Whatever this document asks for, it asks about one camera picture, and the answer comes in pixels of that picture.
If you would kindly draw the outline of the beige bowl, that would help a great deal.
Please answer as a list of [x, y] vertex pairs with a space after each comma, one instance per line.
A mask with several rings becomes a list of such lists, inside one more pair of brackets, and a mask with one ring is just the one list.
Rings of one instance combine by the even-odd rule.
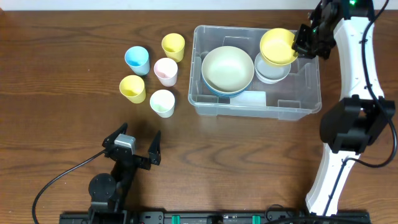
[[234, 92], [249, 86], [254, 78], [254, 62], [242, 49], [222, 46], [203, 59], [201, 74], [204, 82], [222, 92]]

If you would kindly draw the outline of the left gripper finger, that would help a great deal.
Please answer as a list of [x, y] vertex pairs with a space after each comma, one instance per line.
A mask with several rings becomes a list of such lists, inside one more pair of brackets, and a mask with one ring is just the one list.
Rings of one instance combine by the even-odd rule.
[[158, 131], [148, 150], [150, 163], [157, 166], [161, 162], [160, 140], [161, 131]]
[[114, 145], [116, 138], [120, 134], [125, 134], [127, 131], [128, 124], [123, 123], [115, 132], [111, 133], [108, 137], [106, 137], [102, 143], [102, 146], [106, 149]]

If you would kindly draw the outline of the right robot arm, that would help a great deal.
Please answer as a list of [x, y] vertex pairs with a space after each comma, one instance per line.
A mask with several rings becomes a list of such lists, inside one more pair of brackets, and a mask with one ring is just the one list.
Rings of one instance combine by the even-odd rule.
[[314, 184], [306, 196], [311, 215], [338, 213], [338, 200], [354, 164], [382, 130], [392, 131], [391, 155], [378, 167], [388, 165], [397, 153], [397, 131], [392, 122], [395, 103], [386, 100], [376, 72], [373, 48], [374, 23], [380, 13], [372, 1], [321, 0], [295, 34], [292, 49], [306, 58], [328, 59], [338, 48], [341, 95], [322, 117], [320, 138], [323, 155]]

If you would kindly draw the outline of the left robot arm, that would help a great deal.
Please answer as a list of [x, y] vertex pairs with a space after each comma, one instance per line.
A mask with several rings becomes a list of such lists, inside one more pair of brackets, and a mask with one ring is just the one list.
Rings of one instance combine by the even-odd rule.
[[102, 143], [104, 156], [112, 159], [112, 171], [92, 178], [88, 191], [91, 196], [88, 223], [137, 223], [136, 213], [124, 208], [125, 201], [138, 169], [150, 170], [161, 162], [161, 132], [157, 132], [148, 157], [136, 154], [136, 139], [126, 134], [127, 123], [106, 137]]

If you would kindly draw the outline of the yellow bowl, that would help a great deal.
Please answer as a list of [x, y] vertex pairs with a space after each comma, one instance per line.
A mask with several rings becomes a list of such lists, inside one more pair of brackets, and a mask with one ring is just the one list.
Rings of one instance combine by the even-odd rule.
[[295, 34], [287, 29], [275, 28], [267, 31], [259, 44], [262, 59], [275, 67], [290, 65], [299, 56], [292, 48], [294, 38]]

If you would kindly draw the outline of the grey bowl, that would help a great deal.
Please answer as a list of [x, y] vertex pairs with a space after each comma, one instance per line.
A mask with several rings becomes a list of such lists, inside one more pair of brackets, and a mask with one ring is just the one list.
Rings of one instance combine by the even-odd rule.
[[260, 73], [268, 79], [276, 80], [290, 73], [291, 64], [282, 67], [269, 65], [263, 60], [261, 53], [258, 53], [254, 61], [254, 67], [256, 73]]

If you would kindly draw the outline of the dark blue bowl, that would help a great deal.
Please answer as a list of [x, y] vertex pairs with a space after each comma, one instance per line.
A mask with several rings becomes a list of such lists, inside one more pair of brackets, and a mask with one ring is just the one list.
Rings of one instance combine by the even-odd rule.
[[234, 92], [234, 93], [221, 93], [221, 92], [217, 92], [217, 91], [213, 91], [213, 90], [210, 90], [210, 91], [212, 92], [212, 94], [214, 94], [220, 98], [235, 98], [238, 95], [244, 93], [244, 91], [239, 91], [239, 92]]
[[222, 92], [219, 90], [214, 89], [213, 87], [209, 86], [208, 84], [205, 84], [205, 86], [216, 96], [219, 97], [223, 97], [223, 98], [234, 98], [236, 96], [238, 96], [239, 94], [241, 94], [242, 92], [244, 92], [245, 90], [247, 90], [248, 86], [246, 86], [245, 88], [238, 90], [238, 91], [234, 91], [234, 92]]

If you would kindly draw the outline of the white bowl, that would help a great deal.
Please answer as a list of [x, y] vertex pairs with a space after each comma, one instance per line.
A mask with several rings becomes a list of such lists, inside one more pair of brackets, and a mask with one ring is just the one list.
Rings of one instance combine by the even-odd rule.
[[257, 73], [256, 76], [261, 82], [263, 82], [265, 84], [275, 84], [277, 82], [282, 81], [283, 79], [285, 79], [287, 77], [287, 76], [284, 76], [284, 77], [282, 77], [280, 79], [271, 80], [271, 79], [268, 79], [268, 78], [262, 76], [260, 73]]

